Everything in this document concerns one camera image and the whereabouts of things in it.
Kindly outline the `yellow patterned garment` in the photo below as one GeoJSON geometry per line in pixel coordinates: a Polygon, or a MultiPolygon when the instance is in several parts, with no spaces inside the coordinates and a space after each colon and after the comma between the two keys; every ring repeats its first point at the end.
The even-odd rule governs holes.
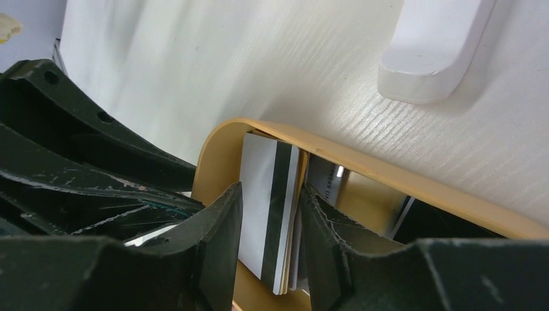
{"type": "Polygon", "coordinates": [[[0,13],[0,27],[1,44],[8,42],[12,36],[20,34],[23,30],[23,24],[6,13],[0,13]]]}

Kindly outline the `tan oval card tray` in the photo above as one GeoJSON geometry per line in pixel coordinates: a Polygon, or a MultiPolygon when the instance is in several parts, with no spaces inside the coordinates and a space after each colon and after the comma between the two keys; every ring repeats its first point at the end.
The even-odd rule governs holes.
{"type": "MultiPolygon", "coordinates": [[[[212,203],[237,180],[240,167],[237,160],[241,156],[243,137],[253,130],[286,143],[294,143],[307,152],[423,199],[443,211],[502,235],[502,239],[548,241],[545,227],[515,212],[293,126],[250,119],[229,120],[210,133],[199,157],[193,198],[212,203]]],[[[233,303],[238,310],[313,310],[310,294],[276,296],[257,281],[243,264],[238,264],[236,268],[233,303]]]]}

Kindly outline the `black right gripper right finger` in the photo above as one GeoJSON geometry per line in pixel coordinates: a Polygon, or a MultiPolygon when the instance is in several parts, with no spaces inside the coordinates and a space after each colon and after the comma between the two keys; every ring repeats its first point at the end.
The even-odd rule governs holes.
{"type": "Polygon", "coordinates": [[[387,239],[300,192],[313,310],[547,310],[548,241],[387,239]]]}

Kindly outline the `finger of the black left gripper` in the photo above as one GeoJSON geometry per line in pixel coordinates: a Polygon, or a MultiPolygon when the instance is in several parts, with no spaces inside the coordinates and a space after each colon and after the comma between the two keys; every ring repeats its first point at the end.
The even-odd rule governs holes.
{"type": "Polygon", "coordinates": [[[1,73],[1,124],[79,164],[166,191],[190,191],[194,165],[110,116],[52,61],[23,60],[1,73]]]}
{"type": "Polygon", "coordinates": [[[202,208],[186,196],[75,163],[1,127],[1,229],[7,233],[131,240],[202,208]]]}

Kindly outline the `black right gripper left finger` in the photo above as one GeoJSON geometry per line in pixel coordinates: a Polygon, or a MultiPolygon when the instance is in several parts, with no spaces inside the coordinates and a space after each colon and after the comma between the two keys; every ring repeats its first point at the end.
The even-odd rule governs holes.
{"type": "Polygon", "coordinates": [[[2,310],[230,310],[242,185],[139,247],[99,236],[1,239],[2,310]]]}

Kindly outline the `white rack base foot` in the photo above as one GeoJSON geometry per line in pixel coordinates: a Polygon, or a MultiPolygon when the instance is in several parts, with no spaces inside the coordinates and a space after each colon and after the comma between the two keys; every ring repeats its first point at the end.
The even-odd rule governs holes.
{"type": "Polygon", "coordinates": [[[432,104],[462,81],[494,1],[404,1],[378,67],[377,90],[390,100],[432,104]]]}

